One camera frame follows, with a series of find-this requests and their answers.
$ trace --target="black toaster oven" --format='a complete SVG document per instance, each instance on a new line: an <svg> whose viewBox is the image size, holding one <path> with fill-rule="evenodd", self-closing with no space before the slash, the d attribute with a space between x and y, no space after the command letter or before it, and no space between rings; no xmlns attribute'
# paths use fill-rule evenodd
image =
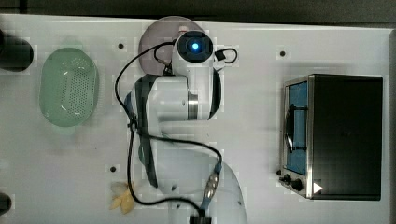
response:
<svg viewBox="0 0 396 224"><path fill-rule="evenodd" d="M382 77L285 83L280 183L308 199L380 200L382 96Z"/></svg>

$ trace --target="metal band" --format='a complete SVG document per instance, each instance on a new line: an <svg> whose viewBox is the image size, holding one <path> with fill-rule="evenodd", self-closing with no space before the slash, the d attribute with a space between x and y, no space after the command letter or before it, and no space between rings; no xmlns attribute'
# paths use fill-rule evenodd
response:
<svg viewBox="0 0 396 224"><path fill-rule="evenodd" d="M198 119L198 95L189 92L189 115L188 119Z"/></svg>

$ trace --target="oven window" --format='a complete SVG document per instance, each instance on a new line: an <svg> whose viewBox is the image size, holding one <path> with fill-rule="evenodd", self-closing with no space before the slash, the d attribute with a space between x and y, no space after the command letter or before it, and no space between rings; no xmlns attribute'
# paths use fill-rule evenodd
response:
<svg viewBox="0 0 396 224"><path fill-rule="evenodd" d="M306 169L306 112L308 107L308 84L301 82L289 86L289 104L286 109L292 113L292 145L287 150L287 169L305 175Z"/></svg>

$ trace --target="white table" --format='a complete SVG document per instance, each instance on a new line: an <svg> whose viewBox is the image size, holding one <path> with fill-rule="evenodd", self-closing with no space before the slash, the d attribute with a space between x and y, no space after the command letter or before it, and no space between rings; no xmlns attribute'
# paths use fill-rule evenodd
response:
<svg viewBox="0 0 396 224"><path fill-rule="evenodd" d="M128 144L113 83L152 22L0 15L0 29L22 36L35 50L25 72L0 71L0 190L14 201L0 223L162 223L166 204L137 206L127 216L108 210L111 181L126 179ZM238 176L249 223L389 223L389 30L198 23L215 43L237 46L240 57L221 73L223 104L216 118L174 127L222 150ZM40 112L40 71L53 51L78 43L98 66L100 94L92 116L65 134ZM119 43L125 48L118 49ZM307 201L277 184L281 86L312 73L384 78L380 202ZM121 81L121 96L142 75L133 64ZM111 165L119 167L116 173L108 171Z"/></svg>

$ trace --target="gray disc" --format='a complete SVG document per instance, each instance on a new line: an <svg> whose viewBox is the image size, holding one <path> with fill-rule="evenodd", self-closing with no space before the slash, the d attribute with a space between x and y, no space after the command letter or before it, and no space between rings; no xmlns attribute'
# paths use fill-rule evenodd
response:
<svg viewBox="0 0 396 224"><path fill-rule="evenodd" d="M145 33L143 33L138 52L141 53L158 44L178 38L178 28L180 26L186 26L189 31L203 31L197 23L187 18L178 16L164 17L152 23ZM173 46L163 46L158 49L157 57L170 62L172 59L172 50ZM139 62L143 72L146 74L161 75L163 73L164 65L154 59L154 50L140 57Z"/></svg>

